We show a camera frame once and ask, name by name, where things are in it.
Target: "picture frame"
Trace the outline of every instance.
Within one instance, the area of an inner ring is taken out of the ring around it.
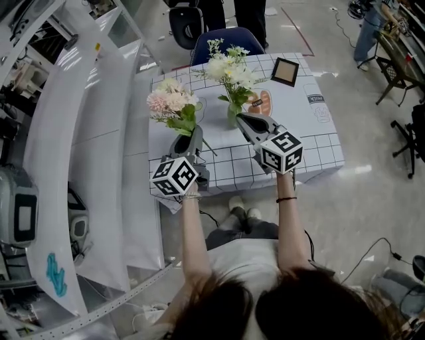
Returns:
[[[281,63],[291,65],[290,68],[293,68],[291,75],[289,76],[286,75],[285,78],[279,77],[279,74],[282,74],[283,72],[291,72],[290,69],[282,70],[282,67],[280,67]],[[292,62],[290,60],[283,59],[283,58],[277,58],[276,63],[274,65],[271,79],[274,80],[275,82],[281,82],[282,84],[294,87],[295,81],[297,80],[298,68],[299,68],[299,64],[296,62]]]

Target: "photo frame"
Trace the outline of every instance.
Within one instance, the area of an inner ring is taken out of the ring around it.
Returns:
[[[282,84],[294,87],[297,80],[298,68],[299,64],[296,62],[277,58],[271,79],[275,82],[281,82]]]

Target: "blue graffiti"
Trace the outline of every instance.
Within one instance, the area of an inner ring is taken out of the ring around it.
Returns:
[[[64,296],[67,289],[67,286],[64,283],[65,271],[64,268],[61,268],[58,272],[58,262],[56,262],[56,258],[52,252],[47,256],[46,275],[50,282],[53,283],[57,296],[60,298]]]

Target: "chair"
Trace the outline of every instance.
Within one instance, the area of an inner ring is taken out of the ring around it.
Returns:
[[[393,152],[392,156],[395,158],[403,151],[410,149],[412,172],[408,174],[408,178],[412,179],[415,158],[421,158],[425,162],[425,104],[413,107],[412,123],[407,124],[406,129],[403,129],[396,120],[391,122],[391,127],[397,128],[407,141],[407,144],[397,152]]]
[[[197,7],[199,0],[164,2],[170,7],[170,26],[176,43],[186,50],[193,50],[199,36],[205,31],[203,14]]]
[[[207,41],[221,38],[224,39],[224,42],[220,45],[220,50],[222,52],[225,52],[231,45],[235,45],[249,50],[250,52],[248,55],[266,53],[256,37],[244,27],[217,29],[215,31],[206,32],[198,38],[191,60],[191,66],[208,62],[210,55]]]

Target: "dark pants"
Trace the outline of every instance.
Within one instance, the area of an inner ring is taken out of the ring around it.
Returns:
[[[204,26],[208,27],[208,31],[226,28],[221,0],[200,0],[198,8],[202,11]]]
[[[205,243],[211,250],[238,238],[278,239],[278,226],[257,218],[246,218],[245,210],[235,208],[220,226],[212,231]]]
[[[249,29],[258,42],[266,46],[266,0],[234,0],[236,21],[239,27]]]

